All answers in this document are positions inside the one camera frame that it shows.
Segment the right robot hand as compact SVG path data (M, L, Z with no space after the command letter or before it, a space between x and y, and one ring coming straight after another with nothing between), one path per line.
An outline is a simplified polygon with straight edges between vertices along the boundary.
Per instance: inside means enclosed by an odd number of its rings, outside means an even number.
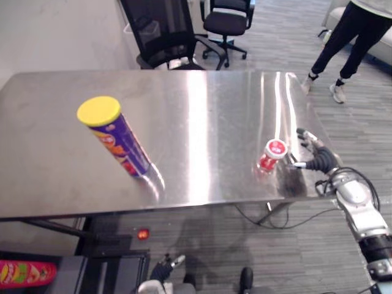
M306 162L288 164L288 169L306 169L330 175L341 166L337 155L327 148L324 142L313 133L303 128L297 128L296 133L297 137L301 139L305 145L311 145L313 158Z

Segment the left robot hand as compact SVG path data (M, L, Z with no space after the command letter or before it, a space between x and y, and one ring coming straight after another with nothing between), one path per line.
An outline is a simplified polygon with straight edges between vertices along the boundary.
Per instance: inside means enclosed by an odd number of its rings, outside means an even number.
M157 280L161 283L165 282L171 275L172 271L183 264L186 260L185 255L179 255L172 258L170 254L165 254L163 259L153 268L150 280Z

